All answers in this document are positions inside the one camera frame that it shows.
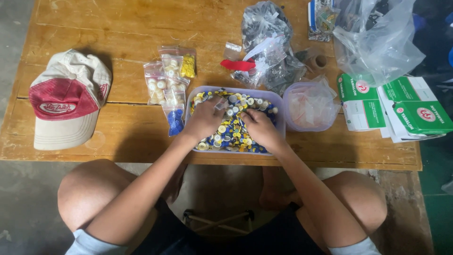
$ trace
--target baseball cap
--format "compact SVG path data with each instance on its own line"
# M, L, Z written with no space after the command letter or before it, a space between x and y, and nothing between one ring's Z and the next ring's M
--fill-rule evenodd
M111 72L96 56L73 49L52 56L29 90L34 148L62 150L88 141L110 85Z

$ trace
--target concrete floor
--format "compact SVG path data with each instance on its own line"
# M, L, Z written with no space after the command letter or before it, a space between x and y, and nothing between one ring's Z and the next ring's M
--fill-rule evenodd
M34 0L0 0L0 118L10 96L20 59ZM57 209L57 190L62 177L74 168L73 162L0 161L0 254L63 254L73 242L71 232L62 222ZM121 163L126 170L140 174L148 164ZM320 178L342 170L318 169ZM382 229L379 247L385 254L431 254L429 226L423 198L420 199L418 176L409 173L365 171L376 181L385 180L389 217ZM290 187L282 175L285 187ZM184 176L179 198L171 206L180 217L187 208L195 209L216 220L244 209L257 215L255 227L274 213L257 209L262 187L259 167L190 166ZM404 241L397 235L404 233Z

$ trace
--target person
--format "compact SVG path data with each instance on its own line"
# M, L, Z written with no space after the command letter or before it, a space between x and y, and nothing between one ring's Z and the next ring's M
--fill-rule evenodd
M220 125L225 110L214 108L217 100L198 104L184 130L140 176L99 159L63 178L58 210L75 236L66 254L379 254L368 236L387 215L381 188L356 172L319 180L266 115L253 109L241 114L250 136L279 160L296 192L279 194L275 169L264 167L260 204L282 210L269 223L223 246L187 228L164 198L175 200L183 159Z

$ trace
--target green and white box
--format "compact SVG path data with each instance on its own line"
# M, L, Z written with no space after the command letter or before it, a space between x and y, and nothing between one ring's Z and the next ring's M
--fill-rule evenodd
M453 131L453 122L422 77L400 77L378 88L393 142L425 140Z
M386 126L376 88L349 75L337 77L338 94L349 131L368 131Z

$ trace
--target shorts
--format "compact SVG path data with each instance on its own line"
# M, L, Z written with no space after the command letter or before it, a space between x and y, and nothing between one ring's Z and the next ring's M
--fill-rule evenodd
M304 230L291 203L276 217L250 234L227 245L206 242L187 228L163 199L155 205L159 215L151 231L132 253L138 254L311 254L324 255Z

